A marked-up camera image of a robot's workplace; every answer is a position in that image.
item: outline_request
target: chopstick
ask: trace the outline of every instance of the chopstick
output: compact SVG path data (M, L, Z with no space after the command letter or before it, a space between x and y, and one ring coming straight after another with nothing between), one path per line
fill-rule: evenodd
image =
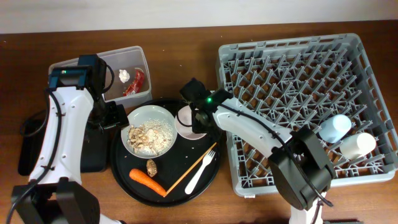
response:
M179 184L180 182L181 182L181 180L187 175L187 174L189 174L189 172L191 172L191 170L196 166L196 165L198 165L198 163L204 158L204 156L206 155L206 154L208 154L215 146L217 145L217 142L214 142L214 144L209 148L209 149L207 149L207 151L191 166L191 167L189 167L189 169L184 173L184 174L182 174L182 176L173 184L173 186L171 186L171 188L169 188L167 191L166 191L166 195L164 196L164 197L166 197L174 188L175 188L175 186L177 186L177 184Z

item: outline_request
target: dish rack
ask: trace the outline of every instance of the dish rack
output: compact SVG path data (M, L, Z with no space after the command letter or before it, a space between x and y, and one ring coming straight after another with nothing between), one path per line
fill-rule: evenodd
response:
M320 139L335 168L332 187L393 178L398 136L356 34L229 44L218 53L219 88L269 121L294 131L307 126L317 133L322 121L345 114L352 122L345 137L367 132L376 138L375 150L352 161L341 154L342 141ZM232 133L227 134L227 147L237 195L277 192L262 154Z

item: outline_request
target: white fork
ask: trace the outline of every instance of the white fork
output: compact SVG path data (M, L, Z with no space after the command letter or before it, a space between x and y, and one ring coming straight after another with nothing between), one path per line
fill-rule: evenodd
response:
M198 170L198 172L192 177L192 180L189 182L187 187L185 188L185 193L186 194L191 194L193 189L195 188L196 184L198 183L199 177L201 176L201 173L205 170L205 167L210 164L210 162L213 160L214 155L216 154L215 151L211 150L208 152L204 158L203 162Z

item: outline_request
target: carrot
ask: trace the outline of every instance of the carrot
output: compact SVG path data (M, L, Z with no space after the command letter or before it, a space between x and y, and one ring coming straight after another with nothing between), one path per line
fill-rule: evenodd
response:
M152 180L148 175L143 173L143 171L139 169L132 169L129 174L132 180L137 181L140 184L144 184L150 189L154 190L159 195L166 197L166 191L160 186L156 181Z

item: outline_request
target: bowl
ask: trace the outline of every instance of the bowl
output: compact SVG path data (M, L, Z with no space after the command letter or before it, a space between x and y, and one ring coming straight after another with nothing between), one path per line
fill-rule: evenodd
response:
M147 105L141 106L140 108L135 109L127 116L130 125L121 130L121 138L124 147L133 155L143 158L143 159L153 159L165 154L173 145L177 138L177 130L174 126L174 116L165 108L155 105ZM159 121L165 121L172 128L172 142L167 149L164 149L163 152L157 156L153 156L150 154L145 154L144 152L134 152L134 148L127 144L128 132L130 130L131 125L134 127L139 127L140 124L143 124L146 121L158 119Z
M191 108L189 106L184 106L181 108L178 112L178 118L180 118L180 121L183 124L186 125L191 125L192 124L192 113L191 113ZM174 124L175 124L175 129L177 129L177 132L184 138L189 139L189 140L198 140L200 138L203 138L206 133L194 133L192 131L192 127L185 127L183 126L177 119L177 116L174 119Z

